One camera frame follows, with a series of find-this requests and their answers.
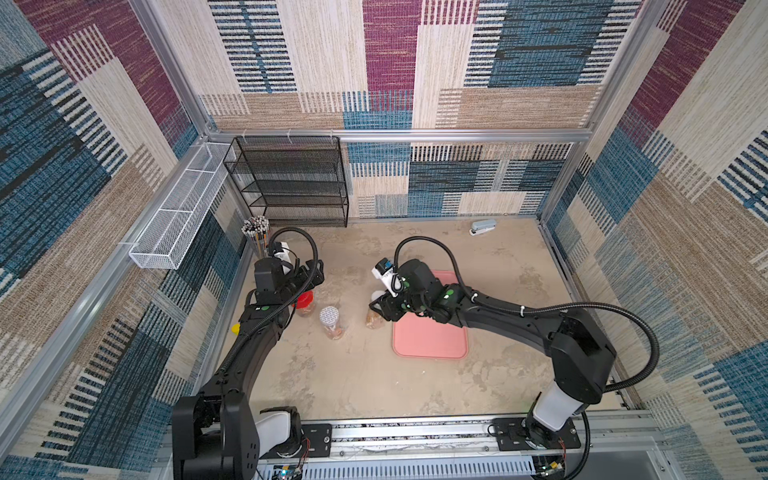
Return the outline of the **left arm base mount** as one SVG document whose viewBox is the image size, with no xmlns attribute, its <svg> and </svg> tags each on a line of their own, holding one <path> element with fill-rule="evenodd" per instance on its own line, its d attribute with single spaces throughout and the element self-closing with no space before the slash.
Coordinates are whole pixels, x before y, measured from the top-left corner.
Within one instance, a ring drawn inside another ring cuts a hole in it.
<svg viewBox="0 0 768 480">
<path fill-rule="evenodd" d="M 276 446 L 262 459 L 329 458 L 333 427 L 330 423 L 304 423 L 298 439 L 289 439 L 286 446 Z"/>
</svg>

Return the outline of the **candy jar clear plastic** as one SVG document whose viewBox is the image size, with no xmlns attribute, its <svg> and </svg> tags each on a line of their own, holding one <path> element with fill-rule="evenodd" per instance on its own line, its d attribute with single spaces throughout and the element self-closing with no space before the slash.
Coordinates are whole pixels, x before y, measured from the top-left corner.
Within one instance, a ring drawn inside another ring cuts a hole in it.
<svg viewBox="0 0 768 480">
<path fill-rule="evenodd" d="M 371 307 L 371 305 L 376 304 L 377 300 L 384 294 L 385 294 L 385 291 L 383 290 L 377 290 L 371 294 L 371 298 L 369 302 L 370 307 L 367 311 L 367 316 L 366 316 L 366 327 L 369 329 L 378 329 L 382 327 L 385 323 L 385 319 L 380 315 L 380 313 Z"/>
</svg>

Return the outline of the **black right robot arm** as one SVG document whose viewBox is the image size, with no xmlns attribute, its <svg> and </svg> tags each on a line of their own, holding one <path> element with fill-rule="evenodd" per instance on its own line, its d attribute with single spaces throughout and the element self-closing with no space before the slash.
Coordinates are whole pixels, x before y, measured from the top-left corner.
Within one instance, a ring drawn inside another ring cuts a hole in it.
<svg viewBox="0 0 768 480">
<path fill-rule="evenodd" d="M 437 323 L 488 331 L 534 348 L 551 359 L 553 380 L 534 403 L 529 418 L 555 432 L 587 405 L 602 401 L 616 351 L 596 321 L 581 307 L 529 310 L 458 282 L 444 283 L 420 260 L 396 268 L 380 260 L 371 270 L 385 293 L 369 307 L 397 322 L 407 314 Z"/>
</svg>

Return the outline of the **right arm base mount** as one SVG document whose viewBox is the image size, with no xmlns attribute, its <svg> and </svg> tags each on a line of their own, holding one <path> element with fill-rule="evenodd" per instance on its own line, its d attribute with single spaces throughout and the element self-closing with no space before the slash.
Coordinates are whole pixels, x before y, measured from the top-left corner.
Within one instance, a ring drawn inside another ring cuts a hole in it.
<svg viewBox="0 0 768 480">
<path fill-rule="evenodd" d="M 494 438 L 500 451 L 581 449 L 582 442 L 569 419 L 558 431 L 551 431 L 524 416 L 500 417 L 491 420 L 486 432 Z"/>
</svg>

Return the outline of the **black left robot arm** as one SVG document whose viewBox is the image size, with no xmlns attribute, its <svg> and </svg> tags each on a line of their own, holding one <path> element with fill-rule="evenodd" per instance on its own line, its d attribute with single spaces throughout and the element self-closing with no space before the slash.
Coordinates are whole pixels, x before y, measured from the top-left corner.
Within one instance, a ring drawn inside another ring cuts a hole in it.
<svg viewBox="0 0 768 480">
<path fill-rule="evenodd" d="M 249 395 L 269 354 L 287 329 L 299 297 L 324 281 L 324 264 L 289 265 L 276 257 L 254 265 L 256 287 L 246 297 L 235 342 L 221 365 L 171 415 L 176 479 L 251 479 L 268 453 L 292 457 L 305 445 L 293 406 L 253 414 Z"/>
</svg>

